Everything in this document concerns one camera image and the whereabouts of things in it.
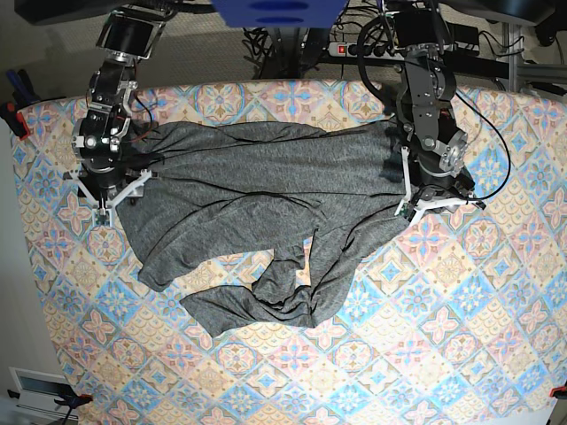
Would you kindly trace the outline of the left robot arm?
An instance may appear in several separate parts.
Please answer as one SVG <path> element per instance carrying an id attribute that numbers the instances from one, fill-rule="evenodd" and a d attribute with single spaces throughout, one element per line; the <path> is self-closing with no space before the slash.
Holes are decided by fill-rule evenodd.
<path id="1" fill-rule="evenodd" d="M 367 74 L 367 36 L 379 28 L 382 48 L 399 55 L 400 88 L 392 98 Z M 394 113 L 400 139 L 405 195 L 396 213 L 415 225 L 426 213 L 454 212 L 461 205 L 483 208 L 464 165 L 468 135 L 458 128 L 451 101 L 456 79 L 442 56 L 452 43 L 436 1 L 379 1 L 377 16 L 361 30 L 356 60 L 364 86 Z"/>

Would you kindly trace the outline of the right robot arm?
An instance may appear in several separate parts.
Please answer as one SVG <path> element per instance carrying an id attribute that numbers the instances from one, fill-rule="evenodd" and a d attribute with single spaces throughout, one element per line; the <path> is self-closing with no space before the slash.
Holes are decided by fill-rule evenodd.
<path id="1" fill-rule="evenodd" d="M 97 47 L 105 60 L 87 92 L 87 112 L 72 135 L 80 165 L 64 173 L 77 185 L 78 196 L 91 208 L 94 225 L 112 226 L 117 206 L 144 195 L 154 173 L 133 164 L 124 153 L 137 100 L 139 62 L 150 58 L 175 11 L 165 7 L 125 5 L 110 12 Z"/>

